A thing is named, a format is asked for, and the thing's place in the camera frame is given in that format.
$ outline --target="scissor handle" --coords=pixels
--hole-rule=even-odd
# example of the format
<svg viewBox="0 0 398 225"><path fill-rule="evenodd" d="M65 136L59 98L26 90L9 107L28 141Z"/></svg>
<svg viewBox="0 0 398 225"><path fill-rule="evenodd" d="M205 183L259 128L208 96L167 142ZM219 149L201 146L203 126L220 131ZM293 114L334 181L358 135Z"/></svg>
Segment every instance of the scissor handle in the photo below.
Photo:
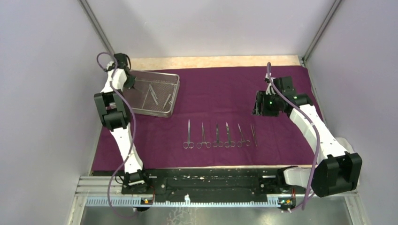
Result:
<svg viewBox="0 0 398 225"><path fill-rule="evenodd" d="M185 149L187 149L187 148L193 149L194 146L195 146L195 144L193 142L184 142L183 143L183 147Z"/></svg>

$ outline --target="gray wall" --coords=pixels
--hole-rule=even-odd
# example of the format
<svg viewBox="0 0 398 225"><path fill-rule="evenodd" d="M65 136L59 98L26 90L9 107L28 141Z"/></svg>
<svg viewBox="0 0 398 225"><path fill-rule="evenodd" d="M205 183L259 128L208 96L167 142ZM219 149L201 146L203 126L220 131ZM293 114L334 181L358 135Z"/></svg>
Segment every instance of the gray wall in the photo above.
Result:
<svg viewBox="0 0 398 225"><path fill-rule="evenodd" d="M363 158L359 187L373 224L396 224L398 1L344 1L309 61L331 132Z"/></svg>
<svg viewBox="0 0 398 225"><path fill-rule="evenodd" d="M76 0L0 3L0 224L65 224L99 119L104 47Z"/></svg>
<svg viewBox="0 0 398 225"><path fill-rule="evenodd" d="M304 55L334 0L88 0L135 58Z"/></svg>

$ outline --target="white object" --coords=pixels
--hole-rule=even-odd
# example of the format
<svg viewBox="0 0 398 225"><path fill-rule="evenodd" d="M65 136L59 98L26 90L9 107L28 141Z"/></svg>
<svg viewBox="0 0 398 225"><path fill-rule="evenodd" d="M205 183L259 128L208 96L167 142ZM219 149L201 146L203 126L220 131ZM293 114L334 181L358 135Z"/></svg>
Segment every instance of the white object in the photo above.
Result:
<svg viewBox="0 0 398 225"><path fill-rule="evenodd" d="M107 67L111 66L113 62L108 63ZM110 86L110 82L115 89L123 91L123 85L127 80L127 75L123 69L116 69L116 73L112 79L113 70L108 72L108 78L105 83L105 87L102 89L101 92L108 93L112 92L112 88ZM135 145L131 150L129 155L131 143L132 143L132 136L131 136L131 125L128 123L125 129L117 128L111 131L112 136L116 140L117 146L119 147L120 154L123 158L123 161L128 156L129 159L127 160L126 164L124 164L124 171L126 173L136 173L137 170L142 170L142 161L137 154L137 150Z"/></svg>
<svg viewBox="0 0 398 225"><path fill-rule="evenodd" d="M317 163L319 164L322 160L327 159L328 155L332 155L334 157L345 155L347 150L329 132L328 128L316 112L315 106L302 105L300 106L300 109L313 121L313 123L310 123L305 119L305 117L296 109L292 110L290 120L293 121L293 123L300 129L314 153L316 150L317 140L313 125L318 129L321 145L319 155L316 160ZM286 169L283 172L285 182L289 185L297 185L306 188L310 171L311 168L301 167Z"/></svg>

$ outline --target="surgical scissors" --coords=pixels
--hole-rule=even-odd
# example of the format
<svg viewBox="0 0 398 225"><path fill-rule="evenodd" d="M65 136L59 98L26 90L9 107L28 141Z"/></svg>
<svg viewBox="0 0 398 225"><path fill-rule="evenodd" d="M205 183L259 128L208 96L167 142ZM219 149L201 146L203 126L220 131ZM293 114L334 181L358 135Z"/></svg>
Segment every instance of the surgical scissors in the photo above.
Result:
<svg viewBox="0 0 398 225"><path fill-rule="evenodd" d="M215 142L213 142L213 147L222 147L223 143L220 142L220 138L218 137L218 123L215 124Z"/></svg>
<svg viewBox="0 0 398 225"><path fill-rule="evenodd" d="M235 142L231 141L230 127L228 126L228 123L227 123L227 136L228 136L228 141L224 144L224 146L226 148L235 147Z"/></svg>
<svg viewBox="0 0 398 225"><path fill-rule="evenodd" d="M195 143L191 142L191 122L188 120L188 140L187 140L187 142L183 143L183 147L185 149L187 149L187 148L193 149L194 146L195 146Z"/></svg>
<svg viewBox="0 0 398 225"><path fill-rule="evenodd" d="M237 126L238 126L238 128L239 128L239 132L240 132L240 135L241 135L241 137L242 137L242 140L239 141L239 142L237 142L237 147L238 147L238 148L242 147L243 143L245 143L246 146L250 146L250 141L249 141L249 140L246 140L246 139L245 139L245 136L243 136L243 132L242 132L242 129L240 128L240 125L237 124Z"/></svg>
<svg viewBox="0 0 398 225"><path fill-rule="evenodd" d="M203 128L203 123L202 123L202 142L197 143L196 147L198 149L202 148L202 145L205 144L206 147L210 148L211 147L211 143L210 142L206 142L206 137L205 137L205 129Z"/></svg>

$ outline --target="white wall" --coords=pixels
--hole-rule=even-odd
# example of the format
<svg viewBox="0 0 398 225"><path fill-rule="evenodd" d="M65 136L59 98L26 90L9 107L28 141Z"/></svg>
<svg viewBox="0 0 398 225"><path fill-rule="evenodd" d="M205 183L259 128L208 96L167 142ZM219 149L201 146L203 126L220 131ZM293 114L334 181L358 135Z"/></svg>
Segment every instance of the white wall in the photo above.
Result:
<svg viewBox="0 0 398 225"><path fill-rule="evenodd" d="M398 1L343 1L309 61L327 124L361 155L373 224L396 224Z"/></svg>
<svg viewBox="0 0 398 225"><path fill-rule="evenodd" d="M88 0L130 57L304 55L334 0Z"/></svg>
<svg viewBox="0 0 398 225"><path fill-rule="evenodd" d="M99 118L104 47L76 0L0 3L0 224L65 224Z"/></svg>

